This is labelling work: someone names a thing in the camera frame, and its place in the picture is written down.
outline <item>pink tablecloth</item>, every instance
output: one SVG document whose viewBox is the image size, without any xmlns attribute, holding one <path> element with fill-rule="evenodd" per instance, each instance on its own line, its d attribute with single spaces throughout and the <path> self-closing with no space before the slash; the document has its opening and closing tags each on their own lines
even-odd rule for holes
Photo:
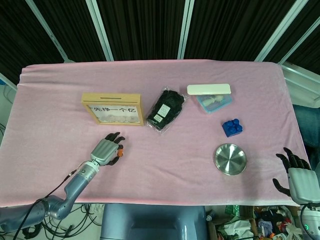
<svg viewBox="0 0 320 240">
<path fill-rule="evenodd" d="M 31 65 L 21 81 L 0 148 L 0 207 L 30 204 L 54 189 L 110 132 L 121 132 L 124 157 L 102 167 L 79 203 L 166 205 L 293 204 L 275 153 L 284 146 L 306 159 L 281 68 L 268 62 L 154 60 Z M 233 102 L 207 114 L 190 97 L 163 134 L 147 126 L 97 125 L 81 104 L 84 92 L 141 93 L 147 114 L 164 86 L 229 83 Z M 243 132 L 227 138 L 222 123 Z M 213 161 L 224 143 L 240 146 L 246 170 L 221 173 Z M 63 187 L 56 195 L 64 197 Z"/>
</svg>

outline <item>black curtain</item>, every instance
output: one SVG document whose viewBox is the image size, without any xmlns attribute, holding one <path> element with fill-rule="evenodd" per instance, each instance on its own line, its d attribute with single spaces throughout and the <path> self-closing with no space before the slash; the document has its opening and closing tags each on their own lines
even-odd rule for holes
<svg viewBox="0 0 320 240">
<path fill-rule="evenodd" d="M 114 60 L 177 59 L 184 0 L 98 0 Z"/>
<path fill-rule="evenodd" d="M 254 61 L 295 0 L 195 0 L 185 59 Z"/>
<path fill-rule="evenodd" d="M 63 59 L 24 0 L 0 1 L 0 73 L 14 84 L 22 68 Z"/>
<path fill-rule="evenodd" d="M 278 63 L 320 16 L 320 1 L 309 0 L 264 61 Z"/>
<path fill-rule="evenodd" d="M 34 0 L 70 60 L 105 61 L 86 0 Z"/>
<path fill-rule="evenodd" d="M 307 37 L 287 61 L 320 75 L 320 26 Z"/>
</svg>

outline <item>wooden picture frame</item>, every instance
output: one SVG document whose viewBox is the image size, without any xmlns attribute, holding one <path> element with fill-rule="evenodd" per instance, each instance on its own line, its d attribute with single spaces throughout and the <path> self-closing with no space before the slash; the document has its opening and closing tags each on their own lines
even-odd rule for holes
<svg viewBox="0 0 320 240">
<path fill-rule="evenodd" d="M 144 125 L 141 94 L 83 93 L 81 102 L 98 124 Z"/>
</svg>

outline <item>sticker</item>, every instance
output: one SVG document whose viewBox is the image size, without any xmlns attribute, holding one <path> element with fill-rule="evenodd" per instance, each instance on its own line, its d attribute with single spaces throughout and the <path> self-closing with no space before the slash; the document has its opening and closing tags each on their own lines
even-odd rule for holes
<svg viewBox="0 0 320 240">
<path fill-rule="evenodd" d="M 162 106 L 160 107 L 159 111 L 157 112 L 160 116 L 162 117 L 166 117 L 168 112 L 170 111 L 170 107 L 168 107 L 165 104 L 162 104 Z"/>
<path fill-rule="evenodd" d="M 156 114 L 154 117 L 153 117 L 154 120 L 156 120 L 158 123 L 160 123 L 162 121 L 162 117 L 160 117 L 158 114 Z"/>
</svg>

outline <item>floor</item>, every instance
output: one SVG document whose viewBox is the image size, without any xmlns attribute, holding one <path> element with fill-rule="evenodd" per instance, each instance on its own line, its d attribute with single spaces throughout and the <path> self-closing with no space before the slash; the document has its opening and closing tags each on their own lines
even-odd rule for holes
<svg viewBox="0 0 320 240">
<path fill-rule="evenodd" d="M 8 119 L 9 119 L 9 115 L 10 115 L 10 111 L 12 108 L 12 103 L 14 101 L 16 92 L 14 90 L 12 90 L 9 86 L 4 86 L 4 85 L 0 85 L 0 123 L 4 126 L 7 125 Z M 306 103 L 299 100 L 298 98 L 293 98 L 293 96 L 291 96 L 292 102 L 295 104 L 299 104 L 299 105 L 303 105 L 306 106 Z M 2 142 L 3 136 L 1 135 L 0 132 L 0 147 L 1 147 L 1 142 Z M 91 217 L 92 219 L 94 219 L 94 223 L 91 223 L 92 220 L 90 220 L 88 217 L 86 219 L 86 221 L 82 221 L 86 215 L 84 208 L 80 208 L 81 204 L 75 204 L 73 206 L 73 210 L 76 210 L 74 212 L 72 212 L 71 214 L 69 214 L 69 216 L 64 219 L 63 221 L 61 221 L 61 223 L 59 224 L 59 221 L 52 221 L 51 223 L 54 226 L 57 226 L 57 224 L 59 224 L 58 228 L 52 227 L 52 229 L 57 232 L 61 232 L 64 233 L 71 225 L 73 225 L 73 228 L 76 227 L 79 223 L 80 227 L 83 225 L 82 230 L 84 228 L 87 228 L 80 234 L 74 236 L 74 237 L 70 237 L 68 239 L 70 240 L 80 240 L 80 239 L 90 239 L 90 240 L 99 240 L 100 239 L 100 231 L 101 231 L 101 227 L 99 226 L 101 224 L 102 221 L 102 214 L 103 214 L 103 208 L 104 205 L 103 204 L 92 204 L 91 208 L 90 208 L 90 213 L 91 213 Z M 214 211 L 217 213 L 217 215 L 223 215 L 224 211 L 225 211 L 225 206 L 206 206 L 206 210 L 210 210 L 210 209 L 214 209 Z M 71 234 L 75 234 L 77 230 L 73 230 L 71 231 Z M 60 237 L 55 237 L 52 238 L 52 235 L 50 233 L 47 233 L 48 239 L 56 239 L 56 240 L 60 240 L 62 238 Z M 19 239 L 23 240 L 24 236 L 23 234 L 20 232 L 18 235 Z M 5 240 L 11 240 L 13 239 L 13 235 L 8 234 L 4 236 Z M 41 229 L 39 235 L 35 238 L 32 238 L 34 240 L 45 240 L 46 235 L 45 235 L 45 231 L 44 229 Z"/>
</svg>

